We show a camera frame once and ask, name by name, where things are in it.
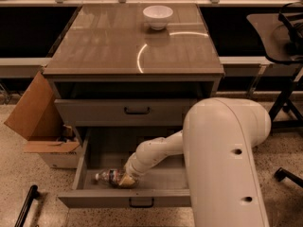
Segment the cardboard flap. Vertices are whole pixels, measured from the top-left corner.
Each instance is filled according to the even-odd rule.
[[[79,147],[79,142],[28,141],[25,153],[68,153]]]
[[[62,119],[54,100],[51,87],[38,72],[4,123],[27,140],[58,137],[62,132]]]

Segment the black handle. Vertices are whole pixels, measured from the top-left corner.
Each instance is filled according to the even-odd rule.
[[[23,207],[21,209],[19,218],[17,219],[17,222],[15,224],[15,227],[22,227],[27,219],[27,214],[30,209],[31,203],[34,199],[39,197],[38,192],[38,186],[33,185],[29,188],[29,191],[27,193],[27,198],[25,200],[25,203],[23,204]]]
[[[131,208],[153,208],[154,206],[154,198],[151,198],[150,205],[133,205],[132,198],[129,198],[129,205]]]
[[[131,111],[128,107],[124,108],[125,114],[138,115],[138,114],[149,114],[151,112],[151,108],[147,107],[145,111]]]

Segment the open cardboard box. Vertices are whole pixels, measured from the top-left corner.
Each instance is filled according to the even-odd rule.
[[[47,80],[38,72],[4,123],[27,140],[24,152],[39,153],[50,167],[77,168],[80,143],[57,140],[63,122],[54,100]]]

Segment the open drawer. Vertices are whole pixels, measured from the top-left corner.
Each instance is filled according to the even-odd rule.
[[[73,190],[59,194],[70,208],[190,206],[183,155],[170,156],[147,172],[134,189],[112,188],[94,181],[103,168],[122,168],[145,140],[167,137],[178,127],[89,128],[83,143]]]

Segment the chair leg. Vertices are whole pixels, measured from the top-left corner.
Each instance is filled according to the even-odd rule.
[[[294,183],[296,183],[297,185],[303,187],[303,180],[300,179],[299,177],[295,176],[293,173],[289,172],[288,170],[283,169],[282,167],[279,168],[274,177],[281,182],[284,178],[288,178],[290,180],[292,180]]]

